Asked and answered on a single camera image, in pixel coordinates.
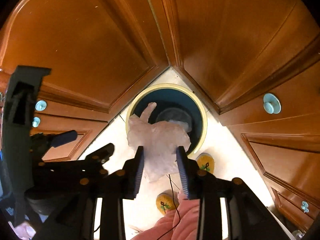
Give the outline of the round trash bin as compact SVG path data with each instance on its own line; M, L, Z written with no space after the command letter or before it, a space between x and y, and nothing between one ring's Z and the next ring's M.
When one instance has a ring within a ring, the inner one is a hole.
M139 93L129 105L126 129L129 129L130 116L135 114L140 117L151 102L155 102L157 106L148 123L170 121L181 125L191 142L187 155L198 152L207 133L207 115L199 98L180 85L161 83L151 86Z

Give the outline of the left wooden cabinet door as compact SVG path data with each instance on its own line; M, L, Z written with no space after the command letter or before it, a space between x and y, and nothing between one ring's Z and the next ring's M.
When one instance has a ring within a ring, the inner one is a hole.
M168 67L149 0L1 0L1 74L45 67L42 97L121 109Z

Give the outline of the yellow slipper lower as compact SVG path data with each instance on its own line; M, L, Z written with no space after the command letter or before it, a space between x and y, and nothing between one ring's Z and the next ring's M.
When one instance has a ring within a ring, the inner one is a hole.
M179 206L178 199L175 194L161 193L156 198L156 206L162 215L167 212L176 210Z

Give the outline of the yellow slipper near bin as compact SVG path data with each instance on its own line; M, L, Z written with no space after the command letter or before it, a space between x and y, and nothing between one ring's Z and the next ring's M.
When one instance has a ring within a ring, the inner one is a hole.
M205 170L211 174L214 173L215 161L214 158L208 153L201 153L196 162L201 170Z

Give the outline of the round blue cabinet knob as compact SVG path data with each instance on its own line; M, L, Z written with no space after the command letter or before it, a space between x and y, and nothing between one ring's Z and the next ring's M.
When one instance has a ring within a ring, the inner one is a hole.
M279 114L281 112L281 104L279 99L271 93L266 93L263 97L263 107L268 114Z

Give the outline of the wooden cabinet door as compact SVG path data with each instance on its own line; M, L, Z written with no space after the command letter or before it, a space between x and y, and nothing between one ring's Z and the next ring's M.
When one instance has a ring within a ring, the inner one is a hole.
M42 97L121 109L168 67L149 0L1 0L1 74L45 67Z
M301 0L148 2L169 62L221 113L251 100L319 40Z

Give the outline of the pink trouser leg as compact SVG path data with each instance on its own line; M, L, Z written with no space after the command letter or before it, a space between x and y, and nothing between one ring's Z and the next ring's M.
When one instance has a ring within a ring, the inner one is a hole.
M156 224L133 239L197 239L200 200L189 200L181 190L177 210L168 211Z

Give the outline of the right wooden cabinet door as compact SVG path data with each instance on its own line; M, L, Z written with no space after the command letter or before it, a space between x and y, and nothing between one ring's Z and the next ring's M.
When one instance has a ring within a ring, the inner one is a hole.
M221 113L251 100L319 40L301 0L148 2L169 62Z

